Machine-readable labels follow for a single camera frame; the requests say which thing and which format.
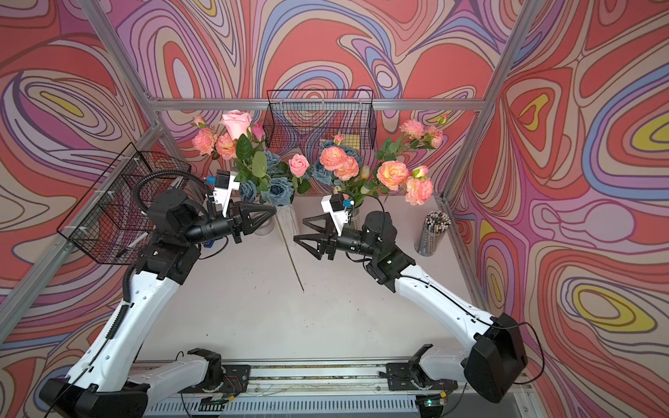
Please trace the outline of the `light pink rose stem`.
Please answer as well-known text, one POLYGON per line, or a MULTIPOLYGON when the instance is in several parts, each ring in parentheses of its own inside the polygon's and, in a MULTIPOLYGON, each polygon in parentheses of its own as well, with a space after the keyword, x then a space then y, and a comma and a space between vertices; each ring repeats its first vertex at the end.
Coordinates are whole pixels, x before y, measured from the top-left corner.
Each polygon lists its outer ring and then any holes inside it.
POLYGON ((221 116, 220 124, 226 127, 232 138, 236 140, 236 158, 250 158, 259 153, 254 157, 253 172, 263 173, 267 163, 262 153, 268 151, 268 148, 263 141, 258 142, 251 133, 250 126, 253 124, 251 115, 246 111, 228 111, 221 116))

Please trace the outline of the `pink peach rose spray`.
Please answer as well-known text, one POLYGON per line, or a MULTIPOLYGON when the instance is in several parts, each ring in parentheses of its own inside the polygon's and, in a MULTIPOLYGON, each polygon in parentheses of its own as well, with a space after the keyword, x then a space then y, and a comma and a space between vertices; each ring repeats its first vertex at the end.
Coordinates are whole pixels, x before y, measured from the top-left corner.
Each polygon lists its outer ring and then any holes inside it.
POLYGON ((197 128, 193 137, 192 147, 202 156, 211 156, 213 160, 222 158, 229 161, 237 157, 236 140, 232 138, 226 127, 214 128, 204 118, 197 117, 192 125, 197 128))

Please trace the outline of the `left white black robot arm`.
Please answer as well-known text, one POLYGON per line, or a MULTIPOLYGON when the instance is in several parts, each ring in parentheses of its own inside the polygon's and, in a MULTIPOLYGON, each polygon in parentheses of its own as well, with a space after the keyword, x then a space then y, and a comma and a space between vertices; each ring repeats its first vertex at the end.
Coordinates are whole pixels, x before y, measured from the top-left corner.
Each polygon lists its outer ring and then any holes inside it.
POLYGON ((94 343, 60 378, 48 380, 40 399, 64 417, 141 417, 153 405, 187 388, 215 392, 230 382, 221 356, 195 348, 146 377, 130 371, 161 311, 200 260, 201 244, 230 237, 239 243, 271 219, 275 207, 226 202, 233 176, 213 185, 191 172, 162 170, 140 179, 132 198, 154 224, 137 261, 125 270, 122 299, 94 343))

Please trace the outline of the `white ribbed ceramic vase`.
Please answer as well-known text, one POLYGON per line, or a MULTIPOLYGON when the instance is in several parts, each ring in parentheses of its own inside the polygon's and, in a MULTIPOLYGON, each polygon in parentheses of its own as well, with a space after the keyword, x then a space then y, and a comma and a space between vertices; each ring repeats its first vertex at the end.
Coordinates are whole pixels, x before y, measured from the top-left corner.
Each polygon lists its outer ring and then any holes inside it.
POLYGON ((299 222, 292 204, 277 207, 275 218, 287 244, 294 245, 294 236, 300 234, 299 222))

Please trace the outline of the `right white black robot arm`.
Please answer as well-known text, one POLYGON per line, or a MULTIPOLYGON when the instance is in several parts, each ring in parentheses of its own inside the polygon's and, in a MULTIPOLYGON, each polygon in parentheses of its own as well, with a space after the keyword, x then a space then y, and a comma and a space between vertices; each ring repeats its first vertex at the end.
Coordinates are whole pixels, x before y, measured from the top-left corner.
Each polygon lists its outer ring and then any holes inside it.
POLYGON ((360 254, 364 269, 377 284, 412 301, 437 320, 461 344, 450 353, 434 344, 423 345, 400 374, 390 381, 410 384, 419 390, 435 390, 438 384, 465 381, 486 401, 499 403, 528 365, 521 323, 510 315, 495 316, 468 303, 434 280, 395 243, 397 230, 387 212, 370 212, 361 229, 339 224, 334 215, 303 220, 310 234, 294 242, 316 259, 334 259, 337 252, 360 254))

